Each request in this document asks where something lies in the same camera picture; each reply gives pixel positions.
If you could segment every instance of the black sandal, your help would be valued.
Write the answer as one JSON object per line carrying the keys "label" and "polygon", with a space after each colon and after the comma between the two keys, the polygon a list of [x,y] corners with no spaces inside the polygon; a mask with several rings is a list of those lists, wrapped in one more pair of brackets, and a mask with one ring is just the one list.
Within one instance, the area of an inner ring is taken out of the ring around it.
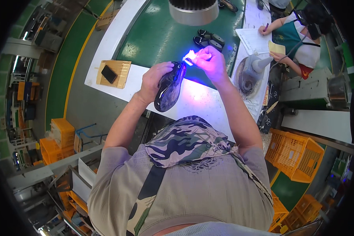
{"label": "black sandal", "polygon": [[198,30],[198,35],[200,35],[201,37],[204,37],[205,39],[212,39],[212,40],[215,40],[217,41],[222,47],[224,46],[225,42],[224,42],[224,39],[222,39],[219,35],[217,34],[213,34],[213,33],[210,33],[208,31],[205,31],[204,29],[199,29]]}
{"label": "black sandal", "polygon": [[219,2],[224,4],[224,5],[226,5],[233,12],[237,12],[238,11],[238,8],[230,0],[220,0]]}
{"label": "black sandal", "polygon": [[222,50],[223,50],[222,45],[220,45],[217,41],[212,40],[212,39],[208,40],[208,39],[205,39],[205,38],[202,38],[202,37],[199,37],[199,36],[195,36],[193,38],[193,41],[194,41],[194,43],[199,45],[200,48],[205,48],[208,45],[211,45],[215,49],[217,49],[219,52],[222,52]]}

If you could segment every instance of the pen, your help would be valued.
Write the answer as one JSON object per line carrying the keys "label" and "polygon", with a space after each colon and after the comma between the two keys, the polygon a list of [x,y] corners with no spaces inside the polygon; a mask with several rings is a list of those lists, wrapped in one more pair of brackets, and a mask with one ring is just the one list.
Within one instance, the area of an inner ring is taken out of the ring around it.
{"label": "pen", "polygon": [[266,30],[268,29],[269,23],[266,24],[266,27],[264,29],[264,32],[266,32]]}

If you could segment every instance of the paper document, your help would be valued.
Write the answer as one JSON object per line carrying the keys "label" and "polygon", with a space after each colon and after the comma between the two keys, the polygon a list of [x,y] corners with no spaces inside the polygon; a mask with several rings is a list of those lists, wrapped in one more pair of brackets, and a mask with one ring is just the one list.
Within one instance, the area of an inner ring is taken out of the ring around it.
{"label": "paper document", "polygon": [[244,44],[248,55],[269,53],[269,37],[258,32],[258,29],[236,29],[241,42]]}
{"label": "paper document", "polygon": [[286,55],[286,47],[284,45],[275,44],[270,40],[269,40],[269,51],[275,53],[282,53],[283,55]]}

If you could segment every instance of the black shoe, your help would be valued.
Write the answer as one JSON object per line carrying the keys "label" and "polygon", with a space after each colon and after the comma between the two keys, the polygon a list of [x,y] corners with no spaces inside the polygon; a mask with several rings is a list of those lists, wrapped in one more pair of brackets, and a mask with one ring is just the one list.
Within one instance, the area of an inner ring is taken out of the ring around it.
{"label": "black shoe", "polygon": [[233,12],[237,12],[238,11],[238,8],[230,0],[220,0],[219,2],[224,4],[224,5],[226,5]]}
{"label": "black shoe", "polygon": [[199,29],[198,30],[198,35],[200,35],[201,37],[204,37],[205,39],[212,39],[212,40],[215,40],[217,41],[222,47],[224,46],[225,42],[224,42],[224,39],[222,39],[219,35],[217,34],[213,34],[213,33],[210,33],[208,31],[205,31],[204,29]]}
{"label": "black shoe", "polygon": [[223,50],[223,47],[222,45],[220,45],[217,41],[215,40],[208,40],[208,39],[205,39],[205,38],[202,38],[202,37],[199,37],[199,36],[195,36],[193,38],[193,41],[194,43],[196,43],[200,48],[205,48],[207,47],[208,45],[211,45],[213,46],[214,48],[216,48],[219,52],[222,52]]}
{"label": "black shoe", "polygon": [[156,110],[165,112],[171,109],[180,96],[182,79],[186,73],[185,62],[172,62],[173,70],[161,77],[159,91],[157,92],[154,106]]}

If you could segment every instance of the yellow floor line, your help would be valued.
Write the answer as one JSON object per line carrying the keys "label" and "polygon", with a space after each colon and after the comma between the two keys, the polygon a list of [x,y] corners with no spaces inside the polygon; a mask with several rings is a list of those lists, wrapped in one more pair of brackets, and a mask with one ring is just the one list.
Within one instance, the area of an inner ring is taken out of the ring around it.
{"label": "yellow floor line", "polygon": [[328,41],[326,40],[325,35],[322,35],[322,36],[324,36],[326,48],[328,49],[328,55],[329,55],[329,60],[330,60],[330,66],[331,66],[331,68],[332,68],[332,73],[333,73],[333,64],[332,64],[332,58],[331,58],[331,56],[330,56],[330,51],[329,51],[329,47],[328,47]]}
{"label": "yellow floor line", "polygon": [[274,182],[277,180],[278,176],[280,174],[280,170],[278,169],[277,173],[275,174],[273,180],[270,182],[270,187],[273,186]]}
{"label": "yellow floor line", "polygon": [[[110,1],[110,3],[106,6],[106,8],[104,9],[104,11],[101,13],[100,17],[103,16],[106,11],[108,10],[108,8],[113,4],[113,0]],[[85,49],[85,46],[86,44],[88,43],[88,40],[90,38],[90,36],[92,35],[95,27],[96,27],[96,24],[97,24],[98,20],[96,21],[96,23],[94,24],[94,26],[92,27],[92,29],[90,30],[88,36],[86,37],[85,39],[85,42],[83,44],[83,46],[81,47],[81,50],[80,50],[80,53],[79,53],[79,56],[77,57],[77,60],[76,60],[76,63],[75,63],[75,66],[74,66],[74,70],[72,71],[72,75],[71,75],[71,79],[69,80],[69,85],[68,85],[68,90],[67,90],[67,97],[66,97],[66,103],[64,105],[64,115],[63,117],[66,118],[66,115],[67,115],[67,106],[68,106],[68,99],[69,99],[69,93],[71,91],[71,86],[72,86],[72,81],[74,80],[74,76],[75,76],[75,72],[76,72],[76,68],[77,68],[77,65],[79,64],[79,61],[80,61],[80,58],[81,58],[81,55],[83,54],[83,51]]]}
{"label": "yellow floor line", "polygon": [[[69,34],[69,31],[72,29],[72,26],[74,26],[77,18],[80,16],[80,14],[83,12],[83,9],[79,12],[79,15],[76,17],[76,19],[74,20],[74,22],[72,23],[71,27],[68,29],[68,32],[66,34],[66,36],[64,37],[64,39],[67,38],[68,34]],[[46,112],[47,112],[47,99],[49,98],[49,89],[50,89],[50,84],[51,84],[51,79],[52,79],[52,73],[54,72],[54,68],[55,68],[55,64],[58,60],[58,56],[59,56],[59,53],[60,53],[60,50],[58,51],[58,54],[57,54],[57,58],[55,59],[55,62],[54,62],[54,65],[52,67],[52,71],[51,71],[51,76],[50,76],[50,81],[49,81],[49,86],[47,88],[47,96],[46,96],[46,107],[45,107],[45,110],[44,110],[44,131],[46,131]]]}

